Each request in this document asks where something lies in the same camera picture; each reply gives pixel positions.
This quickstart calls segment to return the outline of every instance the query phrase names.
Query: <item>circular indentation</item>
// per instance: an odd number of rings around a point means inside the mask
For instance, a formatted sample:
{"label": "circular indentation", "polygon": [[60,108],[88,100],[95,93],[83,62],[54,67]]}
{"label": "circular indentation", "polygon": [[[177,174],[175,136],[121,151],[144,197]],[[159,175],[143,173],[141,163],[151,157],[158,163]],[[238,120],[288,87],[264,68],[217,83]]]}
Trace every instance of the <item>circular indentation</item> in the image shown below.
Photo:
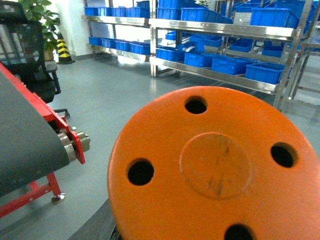
{"label": "circular indentation", "polygon": [[154,167],[151,162],[144,158],[136,159],[129,167],[127,176],[133,185],[142,186],[151,181],[154,176]]}
{"label": "circular indentation", "polygon": [[230,226],[224,234],[224,240],[254,240],[249,228],[242,224]]}
{"label": "circular indentation", "polygon": [[251,164],[243,148],[216,132],[193,137],[183,147],[180,170],[192,189],[209,198],[231,198],[251,180]]}
{"label": "circular indentation", "polygon": [[287,143],[278,142],[271,147],[273,160],[282,167],[291,168],[296,162],[297,153]]}
{"label": "circular indentation", "polygon": [[201,96],[192,96],[185,101],[184,107],[189,113],[202,114],[207,110],[207,102]]}

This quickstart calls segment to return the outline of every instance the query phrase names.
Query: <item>orange stool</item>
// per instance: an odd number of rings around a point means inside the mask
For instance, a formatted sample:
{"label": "orange stool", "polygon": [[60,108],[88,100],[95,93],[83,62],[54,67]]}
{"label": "orange stool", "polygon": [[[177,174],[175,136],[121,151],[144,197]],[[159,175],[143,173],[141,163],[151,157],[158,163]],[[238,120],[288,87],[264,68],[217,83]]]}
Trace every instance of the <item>orange stool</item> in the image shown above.
{"label": "orange stool", "polygon": [[120,133],[108,193],[124,240],[320,240],[320,163],[304,135],[251,95],[163,95]]}

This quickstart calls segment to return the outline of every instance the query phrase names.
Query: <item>conveyor belt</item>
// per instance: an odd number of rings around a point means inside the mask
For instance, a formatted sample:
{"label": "conveyor belt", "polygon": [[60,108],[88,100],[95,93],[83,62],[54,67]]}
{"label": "conveyor belt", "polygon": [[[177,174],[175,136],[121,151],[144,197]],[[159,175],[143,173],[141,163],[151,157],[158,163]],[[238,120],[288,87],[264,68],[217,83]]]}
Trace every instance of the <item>conveyor belt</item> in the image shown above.
{"label": "conveyor belt", "polygon": [[0,72],[0,197],[69,164],[55,131]]}

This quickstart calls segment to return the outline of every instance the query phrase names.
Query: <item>black office chair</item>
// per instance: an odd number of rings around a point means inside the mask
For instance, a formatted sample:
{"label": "black office chair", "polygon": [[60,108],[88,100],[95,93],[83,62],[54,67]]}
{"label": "black office chair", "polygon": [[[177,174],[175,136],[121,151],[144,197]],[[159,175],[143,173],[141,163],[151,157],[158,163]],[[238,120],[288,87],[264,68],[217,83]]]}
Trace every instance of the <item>black office chair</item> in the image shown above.
{"label": "black office chair", "polygon": [[[0,1],[0,47],[3,65],[44,102],[52,102],[61,93],[57,64],[46,66],[41,23],[27,20],[18,2]],[[54,111],[70,117],[66,108]]]}

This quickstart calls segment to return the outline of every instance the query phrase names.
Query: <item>chair armrest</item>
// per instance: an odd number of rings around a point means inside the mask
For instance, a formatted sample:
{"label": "chair armrest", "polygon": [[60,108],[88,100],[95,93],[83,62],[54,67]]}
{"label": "chair armrest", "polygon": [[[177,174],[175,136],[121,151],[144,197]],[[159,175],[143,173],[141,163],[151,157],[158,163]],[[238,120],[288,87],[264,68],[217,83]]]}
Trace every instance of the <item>chair armrest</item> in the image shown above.
{"label": "chair armrest", "polygon": [[58,70],[58,65],[55,63],[50,63],[45,66],[45,70],[47,73],[54,73]]}

